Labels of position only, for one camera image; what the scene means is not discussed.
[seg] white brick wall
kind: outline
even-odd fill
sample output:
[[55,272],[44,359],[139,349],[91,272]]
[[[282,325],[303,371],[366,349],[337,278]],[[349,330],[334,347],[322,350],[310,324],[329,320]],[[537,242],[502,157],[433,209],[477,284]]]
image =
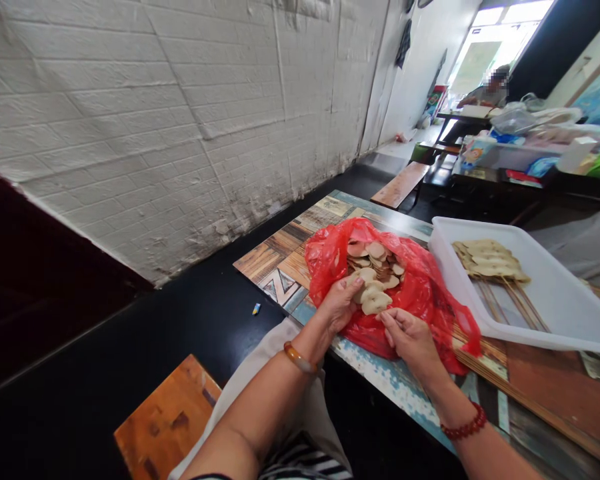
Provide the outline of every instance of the white brick wall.
[[164,281],[354,158],[387,0],[320,6],[1,0],[0,174]]

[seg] pants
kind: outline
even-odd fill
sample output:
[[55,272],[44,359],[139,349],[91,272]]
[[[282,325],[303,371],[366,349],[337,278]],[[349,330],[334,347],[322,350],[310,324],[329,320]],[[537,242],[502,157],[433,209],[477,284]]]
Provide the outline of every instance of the pants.
[[[211,434],[220,418],[228,410],[233,401],[240,395],[240,392],[247,386],[256,373],[272,358],[276,353],[282,350],[282,346],[287,340],[293,338],[300,332],[300,327],[290,318],[284,319],[280,325],[274,327],[258,346],[245,358],[235,373],[227,382],[218,402],[211,412],[211,418],[205,428],[202,437],[191,449],[176,468],[169,474],[169,480],[177,480],[183,474],[187,466],[202,447],[202,444]],[[316,442],[319,448],[326,454],[332,456],[335,460],[344,465],[349,472],[351,466],[345,452],[340,444],[335,428],[327,412],[324,391],[325,372],[320,370],[317,376],[310,382],[300,403],[292,412],[290,417],[284,423],[280,432],[276,436],[271,450],[274,451],[286,440],[292,438],[300,431],[306,431]]]
[[445,137],[445,142],[456,143],[458,137],[464,137],[465,135],[477,135],[484,129],[484,125],[465,123],[458,120],[455,122],[455,125],[451,127],[451,130],[449,130],[449,133]]

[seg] red beaded bracelet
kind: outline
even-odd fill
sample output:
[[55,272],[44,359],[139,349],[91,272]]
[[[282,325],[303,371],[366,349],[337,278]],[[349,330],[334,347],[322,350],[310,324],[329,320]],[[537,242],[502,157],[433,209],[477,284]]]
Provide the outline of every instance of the red beaded bracelet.
[[449,440],[462,440],[463,438],[473,435],[474,433],[478,433],[487,424],[487,416],[484,408],[482,408],[476,402],[471,403],[475,409],[478,410],[478,413],[476,414],[475,418],[471,420],[471,422],[456,429],[450,429],[442,425],[442,423],[440,424],[442,432],[449,438]]

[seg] person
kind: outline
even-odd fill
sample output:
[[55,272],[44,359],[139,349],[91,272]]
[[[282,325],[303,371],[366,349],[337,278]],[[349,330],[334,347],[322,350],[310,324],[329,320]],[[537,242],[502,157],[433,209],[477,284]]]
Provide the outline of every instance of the person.
[[[502,65],[496,68],[489,78],[486,85],[481,85],[472,92],[469,92],[465,98],[460,100],[458,108],[465,105],[479,105],[482,107],[504,107],[507,102],[507,82],[509,79],[510,67]],[[482,125],[456,121],[455,125],[445,136],[446,143],[455,143],[458,137],[465,135],[477,135],[482,130]]]
[[[317,364],[351,319],[352,298],[363,283],[335,282],[304,328],[286,318],[265,336],[230,378],[202,438],[170,479],[353,478],[329,419],[324,372]],[[461,439],[448,433],[471,479],[540,479],[454,384],[424,321],[396,308],[377,318],[441,423],[472,432]]]

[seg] bracelet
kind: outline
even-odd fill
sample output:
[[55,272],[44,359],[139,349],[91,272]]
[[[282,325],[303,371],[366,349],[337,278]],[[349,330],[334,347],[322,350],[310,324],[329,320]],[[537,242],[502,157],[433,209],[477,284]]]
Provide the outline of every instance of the bracelet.
[[440,424],[442,432],[449,438],[449,440],[462,440],[465,437],[469,437],[474,433],[478,433],[487,424],[487,415],[485,414],[484,408],[478,405],[476,402],[471,402],[478,413],[475,418],[468,424],[463,425],[460,428],[450,429]]
[[302,370],[304,373],[316,373],[318,371],[318,366],[314,363],[311,363],[297,352],[290,341],[285,342],[285,353],[289,360],[291,360],[296,367]]

